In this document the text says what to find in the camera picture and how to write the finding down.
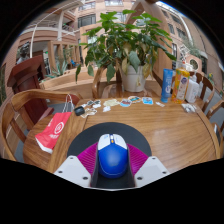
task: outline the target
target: red bag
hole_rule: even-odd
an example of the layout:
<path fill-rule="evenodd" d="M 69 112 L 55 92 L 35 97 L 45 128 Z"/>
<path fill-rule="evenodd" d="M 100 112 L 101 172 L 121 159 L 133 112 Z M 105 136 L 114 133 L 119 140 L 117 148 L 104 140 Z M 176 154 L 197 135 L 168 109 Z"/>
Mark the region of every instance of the red bag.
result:
<path fill-rule="evenodd" d="M 69 103 L 67 102 L 67 97 L 66 97 L 65 107 L 68 107 L 68 103 Z M 71 103 L 71 109 L 72 108 L 74 109 L 71 96 L 70 96 L 70 103 Z M 56 145 L 56 142 L 67 120 L 69 119 L 72 113 L 72 112 L 64 112 L 65 107 L 62 113 L 55 113 L 55 115 L 53 116 L 53 118 L 51 119 L 51 121 L 49 122 L 49 124 L 47 125 L 47 127 L 44 129 L 43 132 L 35 135 L 36 141 L 43 151 L 46 151 L 49 153 L 53 152 L 54 146 Z"/>

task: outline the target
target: plant pot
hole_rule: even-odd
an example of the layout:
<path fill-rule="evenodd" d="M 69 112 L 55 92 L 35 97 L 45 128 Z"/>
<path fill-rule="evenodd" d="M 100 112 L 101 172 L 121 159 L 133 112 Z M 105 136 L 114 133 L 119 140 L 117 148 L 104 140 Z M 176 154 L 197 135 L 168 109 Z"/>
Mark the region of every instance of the plant pot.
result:
<path fill-rule="evenodd" d="M 141 92 L 144 90 L 145 79 L 142 73 L 143 66 L 138 67 L 138 73 L 136 73 L 135 69 L 129 65 L 127 75 L 122 71 L 122 84 L 124 86 L 124 90 L 128 92 Z M 139 78 L 140 86 L 137 86 L 137 80 Z"/>

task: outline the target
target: floor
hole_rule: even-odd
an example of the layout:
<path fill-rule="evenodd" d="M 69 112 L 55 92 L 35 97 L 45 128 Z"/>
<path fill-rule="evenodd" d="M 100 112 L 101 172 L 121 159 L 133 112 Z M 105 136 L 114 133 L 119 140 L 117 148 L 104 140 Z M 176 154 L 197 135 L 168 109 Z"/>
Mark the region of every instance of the floor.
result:
<path fill-rule="evenodd" d="M 200 86 L 198 95 L 200 95 L 200 93 L 201 93 L 201 89 L 202 89 L 202 88 L 201 88 L 201 86 Z M 204 101 L 208 98 L 210 92 L 211 92 L 211 91 L 210 91 L 209 89 L 206 90 L 205 97 L 204 97 Z M 207 109 L 205 110 L 205 114 L 207 114 L 208 111 L 209 111 L 209 109 L 210 109 L 212 106 L 214 106 L 219 100 L 221 100 L 221 97 L 220 97 L 217 93 L 215 93 L 215 94 L 214 94 L 214 97 L 213 97 L 213 99 L 212 99 L 212 101 L 209 103 Z M 54 108 L 54 113 L 53 113 L 53 114 L 62 112 L 63 109 L 64 109 L 64 105 L 65 105 L 64 103 L 63 103 L 63 104 L 53 104 L 53 105 L 51 105 L 51 107 Z M 223 108 L 219 109 L 219 111 L 217 111 L 216 114 L 215 114 L 214 116 L 211 117 L 210 122 L 211 122 L 211 123 L 216 122 L 216 123 L 221 127 L 222 122 L 223 122 L 223 120 L 224 120 L 224 116 L 223 116 L 223 114 L 224 114 L 224 109 L 223 109 Z M 19 142 L 18 147 L 17 147 L 17 149 L 16 149 L 15 157 L 16 157 L 16 159 L 17 159 L 19 162 L 24 163 L 24 160 L 23 160 L 23 143 L 22 143 L 21 141 Z"/>

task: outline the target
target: blue bottle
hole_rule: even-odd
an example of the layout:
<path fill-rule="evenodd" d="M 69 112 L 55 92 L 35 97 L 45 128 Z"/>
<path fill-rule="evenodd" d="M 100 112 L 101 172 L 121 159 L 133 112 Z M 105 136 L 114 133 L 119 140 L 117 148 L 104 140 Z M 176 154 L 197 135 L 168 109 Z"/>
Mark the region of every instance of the blue bottle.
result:
<path fill-rule="evenodd" d="M 162 86 L 162 96 L 161 101 L 163 103 L 168 102 L 168 98 L 171 97 L 170 90 L 172 85 L 173 70 L 163 69 L 163 86 Z"/>

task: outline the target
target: computer mouse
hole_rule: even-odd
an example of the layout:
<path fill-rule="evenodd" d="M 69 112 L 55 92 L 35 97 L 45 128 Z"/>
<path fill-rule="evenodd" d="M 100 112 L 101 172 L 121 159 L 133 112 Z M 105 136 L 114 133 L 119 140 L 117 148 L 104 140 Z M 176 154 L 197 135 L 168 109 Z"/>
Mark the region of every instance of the computer mouse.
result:
<path fill-rule="evenodd" d="M 128 167 L 128 147 L 117 134 L 102 135 L 98 142 L 99 173 L 106 178 L 123 176 Z"/>

